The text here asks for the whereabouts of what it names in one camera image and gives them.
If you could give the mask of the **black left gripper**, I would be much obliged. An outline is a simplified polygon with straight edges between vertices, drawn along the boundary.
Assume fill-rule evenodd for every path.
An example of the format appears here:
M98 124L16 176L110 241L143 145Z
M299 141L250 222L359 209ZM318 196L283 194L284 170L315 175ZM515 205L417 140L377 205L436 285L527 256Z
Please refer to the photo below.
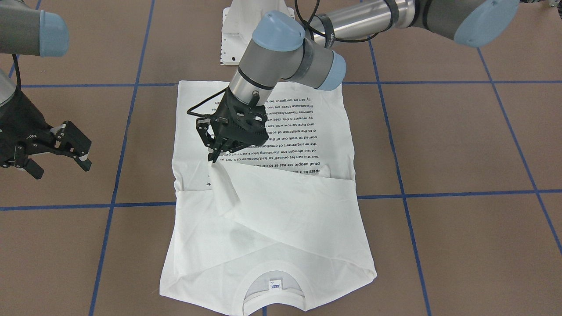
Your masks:
M217 162L227 152L267 142L267 115L265 106L258 104L260 100L259 92L253 91L250 102L245 104L227 88L216 112L196 120L197 132L209 150L209 162Z

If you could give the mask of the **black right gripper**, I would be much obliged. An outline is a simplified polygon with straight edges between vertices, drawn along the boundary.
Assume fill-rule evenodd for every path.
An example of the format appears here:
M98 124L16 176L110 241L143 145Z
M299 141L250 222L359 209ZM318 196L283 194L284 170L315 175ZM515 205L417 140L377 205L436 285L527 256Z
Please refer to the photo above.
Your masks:
M52 127L29 98L16 90L13 97L1 107L0 159L3 168L23 169L34 179L44 174L31 156L53 153L64 155L85 172L90 171L88 153L92 141L71 121Z

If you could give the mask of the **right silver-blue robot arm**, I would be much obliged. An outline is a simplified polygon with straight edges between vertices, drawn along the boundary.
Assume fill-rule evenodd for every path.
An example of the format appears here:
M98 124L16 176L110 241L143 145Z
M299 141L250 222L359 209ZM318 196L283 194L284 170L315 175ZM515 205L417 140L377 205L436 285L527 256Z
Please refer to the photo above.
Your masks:
M2 168L23 169L40 179L44 170L32 160L35 154L53 153L72 158L89 171L92 141L71 121L50 126L22 92L16 56L60 57L68 51L69 33L57 14L34 10L22 0L0 3L0 51L14 61L16 82L1 73L0 160Z

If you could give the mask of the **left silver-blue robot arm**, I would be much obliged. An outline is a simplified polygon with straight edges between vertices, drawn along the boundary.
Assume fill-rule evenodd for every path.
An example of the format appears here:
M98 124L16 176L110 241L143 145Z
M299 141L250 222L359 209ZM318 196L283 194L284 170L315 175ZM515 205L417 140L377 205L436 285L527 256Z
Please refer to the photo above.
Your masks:
M265 102L279 81L324 91L337 88L346 63L332 50L334 44L368 41L413 26L481 47L507 28L518 5L517 0L366 0L327 14L314 11L308 19L265 12L251 30L233 79L218 92L217 110L196 114L208 160L267 142Z

